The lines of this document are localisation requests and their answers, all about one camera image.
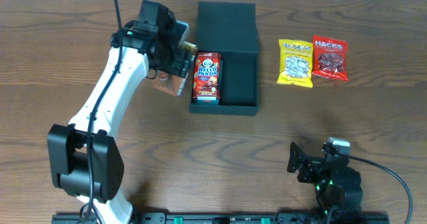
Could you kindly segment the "red Hacks candy bag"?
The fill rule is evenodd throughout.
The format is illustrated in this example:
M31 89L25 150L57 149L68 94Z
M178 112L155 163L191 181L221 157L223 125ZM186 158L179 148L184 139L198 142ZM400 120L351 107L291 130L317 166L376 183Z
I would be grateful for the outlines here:
M312 74L328 79L349 81L346 70L347 42L314 35L313 44L314 68Z

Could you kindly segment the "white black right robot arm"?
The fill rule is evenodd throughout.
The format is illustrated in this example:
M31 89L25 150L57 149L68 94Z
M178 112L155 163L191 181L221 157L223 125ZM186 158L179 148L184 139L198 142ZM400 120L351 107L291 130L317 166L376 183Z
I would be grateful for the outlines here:
M296 143L290 144L287 172L298 172L300 183L312 184L321 210L335 220L360 212L361 176L348 166L350 150L350 142L334 137L323 144L323 158L306 155Z

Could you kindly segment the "teal Good Day cookie box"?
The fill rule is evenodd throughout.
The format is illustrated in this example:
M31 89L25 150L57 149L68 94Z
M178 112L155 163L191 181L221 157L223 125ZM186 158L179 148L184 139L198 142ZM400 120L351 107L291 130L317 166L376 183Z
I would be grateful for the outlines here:
M194 100L197 105L218 105L219 99L216 96L197 96Z

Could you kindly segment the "brown Pocky box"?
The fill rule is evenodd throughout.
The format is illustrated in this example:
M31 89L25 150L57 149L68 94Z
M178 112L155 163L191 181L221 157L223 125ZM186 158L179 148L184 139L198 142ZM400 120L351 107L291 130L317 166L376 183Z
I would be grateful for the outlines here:
M179 97L183 91L187 77L188 75L185 77L178 77L159 71L156 78L153 80L152 87L169 95Z

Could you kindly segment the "red Hello Panda box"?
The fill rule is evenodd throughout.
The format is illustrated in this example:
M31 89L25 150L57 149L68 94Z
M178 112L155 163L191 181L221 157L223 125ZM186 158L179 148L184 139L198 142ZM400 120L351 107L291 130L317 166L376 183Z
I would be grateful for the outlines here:
M222 56L215 52L197 54L193 75L193 99L197 96L216 96L220 99Z

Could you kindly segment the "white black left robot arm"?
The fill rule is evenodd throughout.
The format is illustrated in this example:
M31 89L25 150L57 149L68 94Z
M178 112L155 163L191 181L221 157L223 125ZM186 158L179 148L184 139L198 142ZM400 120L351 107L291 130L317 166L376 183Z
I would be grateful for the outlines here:
M107 64L83 107L47 134L53 186L78 198L78 223L130 223L133 206L120 189L124 163L116 139L138 85L151 70L186 78L195 45L189 25L130 21L111 36Z

